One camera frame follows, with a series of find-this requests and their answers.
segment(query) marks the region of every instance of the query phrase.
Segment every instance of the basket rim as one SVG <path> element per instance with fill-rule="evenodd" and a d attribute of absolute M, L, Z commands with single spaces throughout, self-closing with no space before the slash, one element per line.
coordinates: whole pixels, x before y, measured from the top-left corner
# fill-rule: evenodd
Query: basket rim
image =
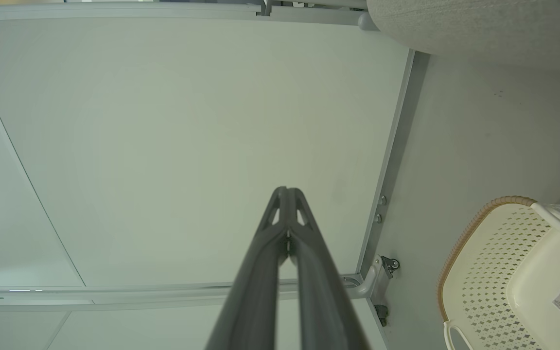
<path fill-rule="evenodd" d="M 457 257 L 462 252 L 466 242 L 473 236 L 473 233 L 476 229 L 480 226 L 483 222 L 485 217 L 491 213 L 492 210 L 498 208 L 499 206 L 503 206 L 504 204 L 522 204 L 523 206 L 530 207 L 531 205 L 535 204 L 537 201 L 535 199 L 531 199 L 528 197 L 522 197 L 521 195 L 508 195 L 505 197 L 496 198 L 493 201 L 485 204 L 481 210 L 476 213 L 474 218 L 472 218 L 471 222 L 466 226 L 464 229 L 464 233 L 459 237 L 453 249 L 449 253 L 449 257 L 446 259 L 444 263 L 444 267 L 440 272 L 440 276 L 438 277 L 437 283 L 437 302 L 438 308 L 440 308 L 440 316 L 444 322 L 449 321 L 448 316 L 446 315 L 446 310 L 444 309 L 444 299 L 442 295 L 442 291 L 444 290 L 444 282 L 446 281 L 447 277 L 449 276 L 449 272 L 451 272 L 451 268 L 453 268 L 453 264 L 457 260 Z"/>

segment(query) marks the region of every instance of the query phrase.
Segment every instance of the basket handle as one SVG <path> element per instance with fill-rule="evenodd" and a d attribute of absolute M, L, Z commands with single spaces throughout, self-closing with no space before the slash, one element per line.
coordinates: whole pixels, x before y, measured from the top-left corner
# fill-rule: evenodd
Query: basket handle
<path fill-rule="evenodd" d="M 455 330 L 459 332 L 459 335 L 462 336 L 462 339 L 464 339 L 464 342 L 466 343 L 468 348 L 470 350 L 474 350 L 462 330 L 460 330 L 459 327 L 452 325 L 451 321 L 446 321 L 444 323 L 444 342 L 446 343 L 446 347 L 448 348 L 448 350 L 455 350 L 455 347 L 453 346 L 453 339 L 451 339 L 451 328 L 455 328 Z"/>

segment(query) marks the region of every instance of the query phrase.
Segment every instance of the metal bar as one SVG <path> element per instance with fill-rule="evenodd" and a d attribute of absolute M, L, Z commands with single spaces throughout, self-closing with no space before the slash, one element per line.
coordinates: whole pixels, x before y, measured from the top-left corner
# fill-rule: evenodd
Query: metal bar
<path fill-rule="evenodd" d="M 351 299 L 368 296 L 368 290 L 373 287 L 373 278 L 376 277 L 373 267 L 373 277 L 367 275 L 362 281 L 360 275 L 342 275 L 343 286 Z M 297 298 L 297 280 L 280 280 L 278 290 L 283 298 Z M 231 283 L 205 283 L 205 284 L 159 284 L 152 286 L 98 286 L 98 287 L 40 287 L 40 286 L 0 286 L 0 306 L 12 306 L 15 301 L 22 302 L 23 307 L 56 305 L 53 301 L 61 300 L 60 305 L 69 305 L 75 301 L 92 299 L 96 304 L 118 304 L 119 310 L 123 303 L 178 303 L 180 301 L 196 300 L 224 300 L 229 294 Z"/>
<path fill-rule="evenodd" d="M 366 0 L 312 0 L 308 4 L 317 4 L 325 6 L 351 7 L 354 9 L 367 9 Z"/>
<path fill-rule="evenodd" d="M 289 190 L 291 250 L 297 257 L 303 350 L 368 349 L 358 317 L 302 191 Z M 303 223 L 298 222 L 299 212 Z"/>
<path fill-rule="evenodd" d="M 274 222 L 276 213 L 279 219 Z M 278 265 L 287 254 L 296 258 L 298 269 L 302 348 L 368 349 L 304 194 L 299 189 L 277 188 L 215 323 L 207 350 L 274 348 Z"/>
<path fill-rule="evenodd" d="M 395 186 L 396 174 L 399 172 L 401 157 L 403 155 L 403 151 L 405 150 L 407 136 L 409 135 L 409 129 L 413 120 L 413 116 L 408 115 L 411 108 L 406 106 L 406 104 L 409 104 L 410 102 L 413 103 L 414 100 L 406 102 L 407 89 L 411 86 L 413 89 L 412 93 L 420 93 L 420 87 L 422 86 L 422 78 L 420 76 L 424 78 L 424 73 L 421 74 L 415 69 L 417 64 L 422 64 L 422 61 L 415 62 L 414 54 L 415 51 L 410 50 L 407 55 L 402 86 L 400 88 L 397 106 L 395 109 L 395 117 L 388 138 L 386 153 L 384 154 L 380 179 L 378 180 L 373 198 L 373 205 L 371 206 L 371 214 L 369 215 L 369 220 L 367 222 L 367 230 L 362 243 L 360 258 L 358 259 L 358 266 L 356 267 L 356 273 L 362 275 L 363 277 L 367 274 L 368 269 L 371 266 L 371 262 L 375 257 L 377 244 L 380 236 L 382 235 L 382 227 L 386 214 L 387 203 L 381 203 L 381 199 L 382 197 L 386 197 L 387 202 L 390 202 L 392 191 Z M 414 91 L 416 86 L 418 86 L 418 92 Z"/>
<path fill-rule="evenodd" d="M 306 22 L 357 26 L 359 11 L 305 9 L 276 6 L 273 16 L 254 4 L 205 4 L 195 2 L 67 2 L 0 6 L 0 20 L 40 18 L 217 18 Z"/>
<path fill-rule="evenodd" d="M 272 0 L 262 0 L 262 16 L 269 16 L 271 14 L 271 1 Z"/>
<path fill-rule="evenodd" d="M 371 291 L 375 286 L 376 273 L 379 273 L 380 270 L 381 264 L 374 265 L 373 277 L 367 275 L 364 283 L 358 286 L 353 284 L 353 282 L 344 283 L 349 299 L 361 299 L 371 295 Z M 359 275 L 346 275 L 344 277 L 356 282 L 362 279 Z M 42 292 L 13 292 L 8 297 L 0 299 L 0 312 L 86 312 L 221 305 L 224 304 L 229 293 L 229 286 L 220 286 L 218 289 L 222 292 L 216 293 L 217 295 L 200 295 L 200 291 L 208 292 L 208 290 L 189 290 L 186 295 L 170 296 L 167 298 L 153 298 L 142 292 L 135 294 L 131 298 L 114 297 L 109 294 L 103 295 L 103 297 L 94 297 L 85 294 L 87 291 L 76 291 L 75 293 L 69 293 L 66 299 L 58 298 L 57 300 L 60 300 L 58 303 L 54 303 L 56 299 L 38 297 Z M 279 290 L 279 300 L 298 298 L 297 283 L 282 283 L 280 281 Z"/>
<path fill-rule="evenodd" d="M 207 343 L 209 350 L 273 349 L 276 343 L 278 265 L 286 260 L 286 189 L 274 191 L 247 249 L 222 312 Z M 276 212 L 280 220 L 273 223 Z"/>

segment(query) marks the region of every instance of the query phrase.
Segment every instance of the gray floor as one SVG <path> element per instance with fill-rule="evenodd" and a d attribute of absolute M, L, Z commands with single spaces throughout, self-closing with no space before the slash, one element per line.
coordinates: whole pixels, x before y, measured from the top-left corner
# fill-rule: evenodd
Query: gray floor
<path fill-rule="evenodd" d="M 416 93 L 378 246 L 402 264 L 385 294 L 388 350 L 446 349 L 436 281 L 485 203 L 560 203 L 560 73 L 431 57 Z"/>

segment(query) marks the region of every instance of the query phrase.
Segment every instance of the cream plastic basket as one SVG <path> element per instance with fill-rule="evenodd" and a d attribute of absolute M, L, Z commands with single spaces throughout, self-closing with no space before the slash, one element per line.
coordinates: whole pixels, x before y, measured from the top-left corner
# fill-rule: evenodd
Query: cream plastic basket
<path fill-rule="evenodd" d="M 455 244 L 438 281 L 449 350 L 560 350 L 560 205 L 495 199 Z"/>

